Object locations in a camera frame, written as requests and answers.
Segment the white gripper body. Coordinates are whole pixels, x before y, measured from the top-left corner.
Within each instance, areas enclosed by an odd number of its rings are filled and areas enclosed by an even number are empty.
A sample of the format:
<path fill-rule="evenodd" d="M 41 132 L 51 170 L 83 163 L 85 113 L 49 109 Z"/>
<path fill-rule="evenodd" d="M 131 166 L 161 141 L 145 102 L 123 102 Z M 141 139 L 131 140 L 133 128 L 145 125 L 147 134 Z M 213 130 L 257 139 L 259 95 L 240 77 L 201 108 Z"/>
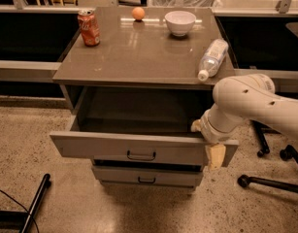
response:
<path fill-rule="evenodd" d="M 209 109 L 200 118 L 200 131 L 207 142 L 216 144 L 227 141 L 236 128 L 236 120 L 220 109 Z"/>

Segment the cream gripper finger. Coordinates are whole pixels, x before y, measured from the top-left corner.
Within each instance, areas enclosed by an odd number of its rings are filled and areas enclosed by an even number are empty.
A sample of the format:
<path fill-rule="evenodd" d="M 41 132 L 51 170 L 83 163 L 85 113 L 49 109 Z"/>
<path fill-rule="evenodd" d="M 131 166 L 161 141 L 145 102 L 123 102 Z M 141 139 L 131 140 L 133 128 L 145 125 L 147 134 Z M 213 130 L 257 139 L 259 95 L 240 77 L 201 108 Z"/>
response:
<path fill-rule="evenodd" d="M 190 130 L 192 132 L 200 132 L 201 131 L 201 120 L 200 119 L 194 120 L 190 126 Z"/>
<path fill-rule="evenodd" d="M 208 158 L 209 169 L 219 169 L 224 161 L 224 157 L 226 154 L 226 146 L 223 144 L 206 145 L 205 151 Z"/>

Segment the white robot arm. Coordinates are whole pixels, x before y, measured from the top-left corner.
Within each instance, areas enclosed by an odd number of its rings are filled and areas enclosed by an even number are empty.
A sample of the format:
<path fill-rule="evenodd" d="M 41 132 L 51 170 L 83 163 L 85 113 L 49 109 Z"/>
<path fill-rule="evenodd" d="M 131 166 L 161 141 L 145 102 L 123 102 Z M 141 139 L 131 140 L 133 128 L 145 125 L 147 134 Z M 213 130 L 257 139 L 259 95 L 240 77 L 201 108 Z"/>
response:
<path fill-rule="evenodd" d="M 192 122 L 211 145 L 223 144 L 245 119 L 254 120 L 282 133 L 298 144 L 298 100 L 275 93 L 266 75 L 227 77 L 215 84 L 214 104 Z"/>

